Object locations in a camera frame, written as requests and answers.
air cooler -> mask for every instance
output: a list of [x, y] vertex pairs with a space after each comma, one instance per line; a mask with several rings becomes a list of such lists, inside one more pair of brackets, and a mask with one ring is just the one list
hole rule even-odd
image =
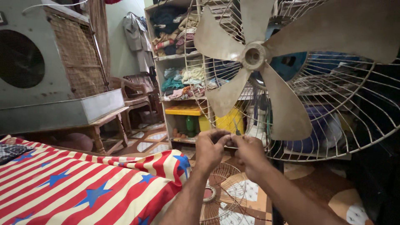
[[0, 1], [0, 135], [86, 125], [124, 106], [87, 17], [49, 0]]

bedsheet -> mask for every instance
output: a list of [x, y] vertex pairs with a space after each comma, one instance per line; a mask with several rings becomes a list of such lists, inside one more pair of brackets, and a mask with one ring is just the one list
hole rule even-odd
[[0, 224], [157, 223], [190, 175], [178, 150], [96, 157], [11, 136], [33, 147], [0, 166]]

yellow tray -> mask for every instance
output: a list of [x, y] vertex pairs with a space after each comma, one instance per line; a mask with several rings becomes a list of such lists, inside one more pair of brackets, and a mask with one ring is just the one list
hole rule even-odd
[[198, 105], [177, 105], [166, 108], [165, 114], [201, 116], [203, 112]]

blue star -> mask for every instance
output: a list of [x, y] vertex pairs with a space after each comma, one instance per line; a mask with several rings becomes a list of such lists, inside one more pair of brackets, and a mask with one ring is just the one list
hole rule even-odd
[[50, 185], [49, 185], [50, 187], [53, 186], [53, 184], [55, 184], [58, 180], [60, 180], [60, 179], [62, 179], [62, 178], [64, 178], [64, 177], [69, 176], [69, 174], [65, 174], [66, 172], [68, 172], [68, 170], [69, 170], [69, 169], [67, 169], [66, 171], [64, 171], [64, 172], [62, 172], [62, 173], [60, 173], [60, 174], [58, 174], [58, 175], [51, 175], [51, 176], [50, 176], [50, 180], [48, 180], [48, 181], [44, 182], [43, 184], [39, 185], [39, 187], [40, 187], [40, 186], [43, 186], [43, 185], [45, 185], [45, 184], [50, 184]]
[[189, 159], [186, 155], [174, 155], [174, 157], [179, 161], [178, 170], [183, 169], [185, 171], [186, 178], [188, 178], [187, 168], [190, 167]]
[[142, 180], [139, 183], [142, 183], [142, 182], [149, 183], [150, 179], [153, 177], [155, 177], [155, 176], [153, 176], [151, 174], [142, 175]]
[[31, 152], [29, 152], [29, 153], [26, 154], [26, 155], [21, 155], [19, 158], [16, 158], [16, 159], [14, 159], [13, 161], [19, 162], [19, 161], [24, 160], [24, 159], [26, 159], [26, 158], [33, 157], [33, 155], [32, 155], [33, 152], [35, 152], [35, 151], [31, 151]]
[[48, 161], [48, 162], [46, 162], [46, 163], [42, 163], [42, 164], [40, 164], [40, 167], [44, 167], [45, 165], [48, 165], [48, 164], [50, 164], [51, 162], [50, 161]]
[[146, 217], [146, 219], [142, 220], [140, 217], [139, 219], [139, 225], [147, 225], [147, 223], [149, 222], [149, 218], [150, 216]]
[[98, 187], [97, 189], [86, 189], [86, 195], [87, 197], [84, 198], [82, 201], [80, 201], [80, 203], [78, 203], [77, 205], [75, 205], [75, 207], [77, 207], [78, 205], [82, 205], [83, 203], [89, 203], [89, 207], [92, 208], [92, 206], [94, 205], [94, 202], [96, 202], [97, 198], [104, 195], [105, 193], [112, 191], [110, 189], [105, 190], [104, 187], [106, 186], [107, 181], [101, 185], [100, 187]]
[[16, 218], [15, 218], [15, 221], [12, 223], [12, 225], [15, 225], [15, 224], [18, 223], [19, 221], [22, 221], [22, 220], [25, 220], [25, 219], [29, 219], [32, 215], [33, 215], [33, 213], [27, 215], [27, 216], [24, 217], [24, 218], [17, 218], [17, 217], [16, 217]]

fan blade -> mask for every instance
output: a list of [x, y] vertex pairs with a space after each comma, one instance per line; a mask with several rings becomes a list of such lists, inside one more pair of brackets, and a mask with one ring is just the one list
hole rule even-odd
[[207, 101], [210, 103], [216, 116], [225, 116], [235, 106], [250, 74], [250, 70], [242, 68], [232, 80], [220, 88], [206, 90]]
[[310, 118], [296, 94], [268, 64], [260, 72], [272, 104], [271, 139], [298, 141], [308, 138], [312, 131]]
[[293, 21], [264, 45], [273, 56], [305, 51], [356, 54], [389, 64], [400, 47], [400, 1], [331, 0]]
[[244, 45], [235, 41], [215, 20], [208, 6], [204, 8], [194, 35], [194, 46], [203, 55], [221, 60], [239, 61]]
[[240, 0], [240, 13], [246, 44], [264, 41], [275, 0]]

